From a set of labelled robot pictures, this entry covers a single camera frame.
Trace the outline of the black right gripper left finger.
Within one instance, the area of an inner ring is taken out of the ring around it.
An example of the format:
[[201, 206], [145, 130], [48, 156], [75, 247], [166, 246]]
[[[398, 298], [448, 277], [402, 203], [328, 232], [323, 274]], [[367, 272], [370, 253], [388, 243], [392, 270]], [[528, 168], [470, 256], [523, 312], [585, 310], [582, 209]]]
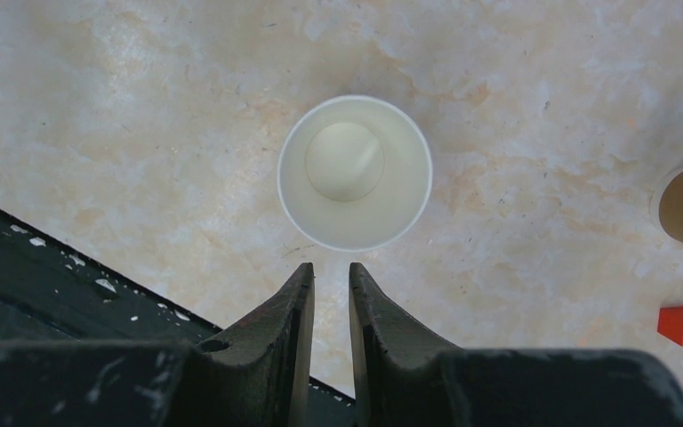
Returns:
[[302, 426], [314, 271], [218, 334], [0, 343], [0, 426]]

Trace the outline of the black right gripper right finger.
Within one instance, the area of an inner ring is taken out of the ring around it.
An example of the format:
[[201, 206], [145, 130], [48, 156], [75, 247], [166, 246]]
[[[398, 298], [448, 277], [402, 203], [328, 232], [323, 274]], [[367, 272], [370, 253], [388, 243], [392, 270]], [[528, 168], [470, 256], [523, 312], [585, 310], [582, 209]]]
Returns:
[[361, 426], [683, 426], [683, 390], [658, 359], [621, 349], [464, 349], [350, 265]]

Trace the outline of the single brown paper cup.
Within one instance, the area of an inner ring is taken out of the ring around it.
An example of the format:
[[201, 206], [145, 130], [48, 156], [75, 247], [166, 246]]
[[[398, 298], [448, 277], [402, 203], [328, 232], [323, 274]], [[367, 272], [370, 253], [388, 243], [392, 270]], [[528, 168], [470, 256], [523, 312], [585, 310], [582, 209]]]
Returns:
[[319, 246], [379, 249], [421, 218], [433, 160], [420, 126], [397, 106], [343, 95], [306, 112], [285, 138], [277, 194], [286, 217]]

